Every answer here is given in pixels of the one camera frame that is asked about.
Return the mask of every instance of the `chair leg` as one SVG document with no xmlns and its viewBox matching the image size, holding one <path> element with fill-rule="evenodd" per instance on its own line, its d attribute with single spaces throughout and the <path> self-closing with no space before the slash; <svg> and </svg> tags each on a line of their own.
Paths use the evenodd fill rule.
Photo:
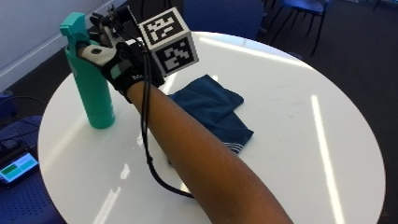
<svg viewBox="0 0 398 224">
<path fill-rule="evenodd" d="M 314 46 L 313 46 L 313 52 L 312 52 L 312 56 L 314 54 L 316 48 L 318 46 L 318 42 L 320 42 L 320 37 L 321 37 L 321 32 L 322 32 L 322 27 L 324 27 L 324 20 L 325 20 L 325 12 L 324 15 L 321 16 L 321 24 L 320 24 L 320 29 L 318 29 L 318 35 L 316 36 L 316 41 L 314 41 Z"/>
<path fill-rule="evenodd" d="M 276 13 L 276 15 L 274 15 L 274 17 L 273 17 L 273 20 L 272 20 L 272 23 L 270 23 L 269 29 L 272 29 L 272 26 L 273 26 L 273 24 L 274 24 L 276 17 L 277 17 L 277 16 L 278 16 L 278 14 L 281 13 L 281 10 L 282 10 L 282 8 L 284 8 L 284 7 L 281 7 L 281 8 L 278 9 L 278 11 L 277 11 L 277 13 Z"/>
<path fill-rule="evenodd" d="M 276 2 L 276 0 L 273 0 L 272 9 L 274 9 L 274 2 Z"/>
<path fill-rule="evenodd" d="M 373 10 L 371 10 L 371 11 L 374 11 L 374 9 L 377 8 L 377 6 L 378 6 L 378 4 L 381 3 L 381 1 L 382 1 L 382 0 L 377 0 L 377 3 L 375 3 L 375 5 L 374 5 L 374 7 L 373 7 Z"/>
<path fill-rule="evenodd" d="M 268 0 L 262 1 L 264 11 L 266 11 L 266 2 L 268 2 Z"/>
<path fill-rule="evenodd" d="M 141 19 L 144 19 L 144 2 L 145 0 L 141 0 Z"/>
<path fill-rule="evenodd" d="M 292 11 L 290 11 L 290 13 L 289 13 L 289 16 L 288 16 L 286 20 L 284 21 L 284 23 L 282 23 L 281 27 L 278 28 L 278 30 L 277 30 L 277 32 L 276 32 L 276 34 L 274 34 L 274 38 L 273 38 L 273 40 L 272 40 L 272 43 L 270 43 L 270 45 L 273 45 L 273 43 L 274 43 L 274 40 L 276 40 L 276 38 L 277 38 L 278 34 L 281 33 L 281 30 L 284 29 L 284 26 L 286 25 L 286 23 L 288 23 L 288 20 L 289 20 L 289 18 L 292 17 L 292 15 L 293 15 L 293 14 L 294 14 L 294 10 L 292 9 Z"/>
<path fill-rule="evenodd" d="M 308 31 L 308 33 L 306 33 L 306 36 L 309 36 L 310 31 L 312 31 L 312 28 L 313 28 L 313 14 L 312 14 L 312 23 L 310 23 L 310 27 L 309 27 L 309 31 Z"/>
<path fill-rule="evenodd" d="M 297 12 L 296 12 L 294 21 L 292 22 L 290 29 L 293 29 L 293 28 L 294 28 L 294 23 L 296 23 L 296 20 L 297 20 L 297 16 L 298 16 L 298 10 L 297 10 Z"/>
</svg>

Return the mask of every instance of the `teal bottle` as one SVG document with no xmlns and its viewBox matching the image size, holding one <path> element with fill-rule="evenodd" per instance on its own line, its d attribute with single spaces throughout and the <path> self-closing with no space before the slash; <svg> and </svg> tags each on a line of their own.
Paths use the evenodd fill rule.
<svg viewBox="0 0 398 224">
<path fill-rule="evenodd" d="M 85 14 L 72 12 L 65 18 L 60 30 L 68 41 L 65 47 L 67 60 L 84 102 L 89 124 L 96 129 L 105 129 L 115 122 L 108 83 L 99 68 L 77 56 L 77 44 L 80 42 L 84 41 L 85 43 L 99 45 L 99 43 L 89 40 L 85 28 Z"/>
</svg>

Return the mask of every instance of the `wire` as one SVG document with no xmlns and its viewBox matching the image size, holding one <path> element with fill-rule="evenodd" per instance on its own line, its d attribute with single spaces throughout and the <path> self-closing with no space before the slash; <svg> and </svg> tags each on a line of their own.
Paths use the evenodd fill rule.
<svg viewBox="0 0 398 224">
<path fill-rule="evenodd" d="M 151 102 L 151 83 L 152 83 L 152 72 L 151 72 L 151 59 L 149 59 L 149 51 L 145 50 L 143 53 L 143 61 L 144 61 L 144 90 L 143 90 L 143 115 L 141 115 L 141 134 L 143 134 L 143 144 L 145 149 L 145 157 L 147 157 L 147 164 L 149 166 L 149 171 L 152 176 L 155 177 L 159 184 L 168 189 L 169 191 L 177 193 L 181 196 L 188 198 L 194 198 L 194 196 L 172 187 L 169 184 L 164 182 L 161 179 L 155 165 L 153 165 L 153 158 L 149 153 L 149 146 L 148 146 L 148 124 L 149 124 L 149 102 Z"/>
<path fill-rule="evenodd" d="M 1 106 L 5 102 L 8 102 L 8 101 L 11 101 L 11 100 L 13 100 L 13 99 L 31 99 L 31 100 L 36 101 L 44 108 L 47 108 L 47 104 L 43 103 L 39 99 L 36 99 L 35 97 L 31 97 L 31 96 L 12 96 L 9 99 L 5 99 L 4 101 L 0 102 L 0 106 Z"/>
<path fill-rule="evenodd" d="M 25 136 L 25 135 L 28 135 L 28 134 L 31 134 L 31 133 L 36 133 L 37 131 L 39 131 L 39 129 L 35 129 L 35 130 L 31 131 L 31 132 L 17 134 L 17 135 L 15 135 L 13 137 L 8 137 L 8 138 L 1 139 L 0 142 L 9 141 L 11 139 L 15 140 L 15 138 L 17 138 L 17 137 L 23 137 L 23 136 Z"/>
<path fill-rule="evenodd" d="M 15 116 L 15 117 L 17 118 L 16 121 L 21 121 L 21 122 L 24 122 L 24 123 L 27 123 L 27 124 L 35 126 L 36 128 L 40 128 L 40 126 L 39 126 L 37 124 L 33 124 L 33 123 L 28 122 L 25 119 L 21 119 L 21 118 L 19 118 L 17 116 Z"/>
</svg>

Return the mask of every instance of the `hand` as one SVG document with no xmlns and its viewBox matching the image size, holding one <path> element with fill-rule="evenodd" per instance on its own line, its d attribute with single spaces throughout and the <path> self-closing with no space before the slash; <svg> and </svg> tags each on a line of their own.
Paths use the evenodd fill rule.
<svg viewBox="0 0 398 224">
<path fill-rule="evenodd" d="M 129 87 L 145 80 L 143 43 L 135 42 L 128 46 L 124 40 L 112 34 L 111 22 L 100 14 L 93 14 L 91 21 L 100 30 L 97 34 L 91 34 L 91 38 L 101 46 L 83 44 L 79 56 L 99 67 L 104 78 L 129 102 L 125 96 Z M 156 66 L 152 66 L 152 74 L 149 76 L 152 77 L 152 84 L 159 87 L 164 80 Z"/>
<path fill-rule="evenodd" d="M 120 42 L 113 49 L 89 45 L 79 50 L 79 55 L 99 67 L 104 78 L 124 97 L 129 87 L 144 81 L 143 53 L 137 43 L 128 46 Z"/>
</svg>

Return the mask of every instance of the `blue chair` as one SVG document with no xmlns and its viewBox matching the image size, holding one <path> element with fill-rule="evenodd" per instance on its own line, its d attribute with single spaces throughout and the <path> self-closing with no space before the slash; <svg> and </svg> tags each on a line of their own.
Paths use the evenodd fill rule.
<svg viewBox="0 0 398 224">
<path fill-rule="evenodd" d="M 3 147 L 13 148 L 17 141 L 36 147 L 40 122 L 41 116 L 33 116 L 11 123 L 0 131 Z M 49 198 L 40 171 L 11 189 L 0 189 L 0 223 L 65 223 Z"/>
<path fill-rule="evenodd" d="M 261 0 L 185 0 L 184 20 L 192 31 L 256 39 L 262 21 Z"/>
<path fill-rule="evenodd" d="M 282 6 L 280 8 L 280 10 L 277 11 L 276 15 L 274 15 L 274 18 L 272 20 L 272 23 L 270 23 L 270 28 L 274 24 L 274 20 L 282 10 L 284 7 L 289 8 L 290 9 L 290 13 L 289 13 L 289 16 L 288 18 L 285 19 L 280 29 L 277 30 L 276 34 L 274 34 L 274 38 L 272 40 L 272 45 L 276 41 L 276 38 L 281 32 L 281 30 L 284 29 L 284 26 L 286 25 L 286 22 L 289 20 L 289 18 L 293 16 L 294 12 L 296 12 L 296 16 L 294 16 L 294 21 L 293 21 L 293 24 L 292 24 L 292 27 L 294 26 L 294 23 L 296 23 L 296 20 L 297 20 L 297 16 L 298 16 L 298 13 L 305 13 L 304 14 L 304 18 L 308 14 L 312 14 L 312 23 L 310 23 L 310 28 L 309 28 L 309 31 L 306 33 L 306 36 L 309 36 L 310 34 L 310 31 L 312 31 L 312 28 L 313 28 L 313 18 L 314 17 L 320 17 L 321 18 L 321 22 L 320 22 L 320 28 L 318 28 L 318 33 L 317 33 L 317 37 L 316 37 L 316 41 L 314 41 L 314 46 L 313 46 L 313 51 L 312 51 L 312 56 L 314 54 L 314 51 L 316 51 L 316 48 L 317 48 L 317 45 L 318 45 L 318 41 L 320 41 L 320 36 L 321 36 L 321 32 L 322 32 L 322 27 L 324 27 L 324 20 L 325 20 L 325 15 L 326 15 L 326 10 L 329 8 L 329 5 L 332 3 L 332 0 L 324 0 L 324 3 L 321 3 L 320 1 L 317 0 L 282 0 Z"/>
</svg>

